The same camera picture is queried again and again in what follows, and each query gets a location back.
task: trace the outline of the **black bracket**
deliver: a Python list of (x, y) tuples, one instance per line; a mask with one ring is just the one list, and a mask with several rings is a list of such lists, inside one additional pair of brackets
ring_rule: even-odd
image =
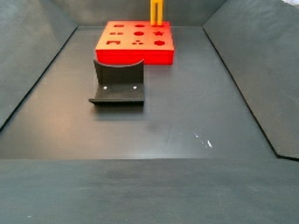
[(97, 73), (97, 93), (93, 104), (144, 103), (144, 61), (129, 66), (108, 66), (93, 60)]

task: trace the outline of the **star-shaped hole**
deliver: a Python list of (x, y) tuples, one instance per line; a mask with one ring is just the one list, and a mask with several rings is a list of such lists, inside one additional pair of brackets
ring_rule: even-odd
[(162, 33), (162, 32), (160, 32), (160, 31), (154, 31), (154, 32), (153, 32), (153, 35), (154, 35), (154, 36), (162, 36), (162, 35), (164, 35), (164, 33)]

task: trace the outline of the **dark gray surface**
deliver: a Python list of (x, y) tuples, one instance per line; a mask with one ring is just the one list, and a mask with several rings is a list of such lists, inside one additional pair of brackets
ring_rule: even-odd
[[(52, 0), (78, 25), (109, 20), (149, 20), (150, 0)], [(226, 0), (164, 0), (164, 19), (172, 25), (201, 26)]]
[(0, 134), (0, 158), (275, 157), (201, 28), (172, 28), (174, 62), (144, 67), (144, 106), (96, 108), (101, 31), (76, 30)]
[(74, 28), (50, 1), (0, 0), (0, 128)]
[(217, 159), (5, 161), (13, 224), (296, 224), (299, 165)]
[(299, 158), (299, 10), (229, 0), (204, 29), (279, 155)]

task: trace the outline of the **scratch mark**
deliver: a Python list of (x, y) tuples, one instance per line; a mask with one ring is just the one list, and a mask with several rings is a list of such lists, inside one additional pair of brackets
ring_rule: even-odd
[(208, 145), (209, 145), (209, 147), (212, 148), (212, 145), (210, 145), (210, 141), (208, 140)]

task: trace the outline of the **gray floor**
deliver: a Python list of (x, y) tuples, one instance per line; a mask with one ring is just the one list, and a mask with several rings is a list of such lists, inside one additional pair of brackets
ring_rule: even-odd
[(2, 160), (0, 219), (13, 224), (296, 224), (287, 160)]
[(0, 134), (0, 158), (275, 157), (198, 27), (173, 27), (173, 65), (144, 68), (144, 107), (96, 108), (101, 30), (76, 30)]

